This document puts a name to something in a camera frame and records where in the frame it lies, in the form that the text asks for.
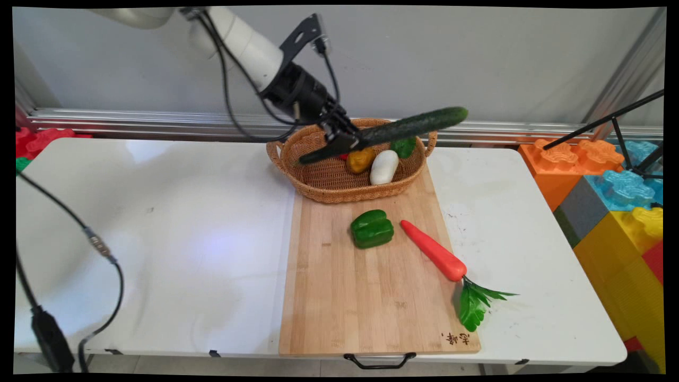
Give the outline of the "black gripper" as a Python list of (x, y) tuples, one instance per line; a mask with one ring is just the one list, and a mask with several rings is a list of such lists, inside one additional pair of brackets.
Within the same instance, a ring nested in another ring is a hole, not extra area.
[(260, 95), (294, 123), (321, 123), (326, 145), (320, 150), (320, 160), (347, 154), (363, 142), (344, 107), (319, 80), (294, 62), (287, 63)]

